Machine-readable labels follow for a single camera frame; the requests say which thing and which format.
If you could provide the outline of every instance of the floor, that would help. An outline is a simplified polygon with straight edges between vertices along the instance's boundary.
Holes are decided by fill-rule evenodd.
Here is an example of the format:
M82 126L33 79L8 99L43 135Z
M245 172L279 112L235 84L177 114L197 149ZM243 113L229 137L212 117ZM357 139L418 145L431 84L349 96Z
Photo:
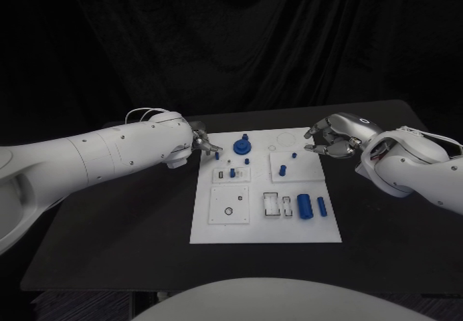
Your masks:
M418 294L375 294L375 296L437 321L463 320L463 298L424 298ZM155 292L96 291L46 291L33 301L37 321L127 321L155 303Z

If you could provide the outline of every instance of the black table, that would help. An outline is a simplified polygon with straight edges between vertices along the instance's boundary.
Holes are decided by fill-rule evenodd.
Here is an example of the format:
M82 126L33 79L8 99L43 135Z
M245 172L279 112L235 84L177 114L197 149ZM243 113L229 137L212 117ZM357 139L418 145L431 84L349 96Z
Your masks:
M189 117L209 132L311 126L352 112L383 130L425 130L399 100ZM311 280L363 292L463 294L463 215L414 194L388 196L357 157L321 157L343 243L190 245L199 151L76 192L63 202L23 290L178 291L243 277Z

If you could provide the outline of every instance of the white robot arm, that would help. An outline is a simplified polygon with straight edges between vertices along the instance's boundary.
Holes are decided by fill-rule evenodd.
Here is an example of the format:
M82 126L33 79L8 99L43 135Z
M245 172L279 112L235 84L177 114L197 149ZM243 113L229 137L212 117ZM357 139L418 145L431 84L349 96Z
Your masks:
M203 124L189 124L177 112L73 137L0 147L0 253L66 195L158 163L174 169L194 148L222 149L209 144Z
M382 132L369 120L346 113L317 122L304 137L320 130L328 145L307 145L305 150L346 158L359 149L354 171L382 191L396 197L416 191L434 205L463 214L463 156L450 158L424 136L455 144L461 151L454 140L405 126Z

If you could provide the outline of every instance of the blue cylinder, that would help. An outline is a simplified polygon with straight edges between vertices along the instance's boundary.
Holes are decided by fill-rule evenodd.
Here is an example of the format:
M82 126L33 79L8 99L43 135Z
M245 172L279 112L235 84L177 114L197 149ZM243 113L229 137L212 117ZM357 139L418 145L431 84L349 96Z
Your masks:
M298 215L301 219L313 218L311 204L308 194L297 195Z
M239 139L233 143L233 152L238 155L245 155L251 151L251 143L246 139Z
M324 207L323 197L318 197L315 199L315 201L318 202L320 215L324 217L327 214L326 214L326 207Z
M279 176L284 176L287 174L287 167L281 165L279 167Z

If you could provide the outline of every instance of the blue object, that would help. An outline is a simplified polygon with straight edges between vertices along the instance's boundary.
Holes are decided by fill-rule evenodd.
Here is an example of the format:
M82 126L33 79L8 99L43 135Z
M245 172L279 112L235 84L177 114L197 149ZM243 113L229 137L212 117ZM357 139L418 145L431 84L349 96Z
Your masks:
M236 140L233 143L233 151L238 155L245 155L251 151L251 143L246 134L243 134L242 139Z
M326 207L324 207L323 197L318 197L315 199L315 201L318 202L320 215L324 217L327 214L326 214Z
M287 174L287 167L281 165L279 167L279 176L284 176Z
M311 204L308 194L297 195L298 215L301 219L313 218Z

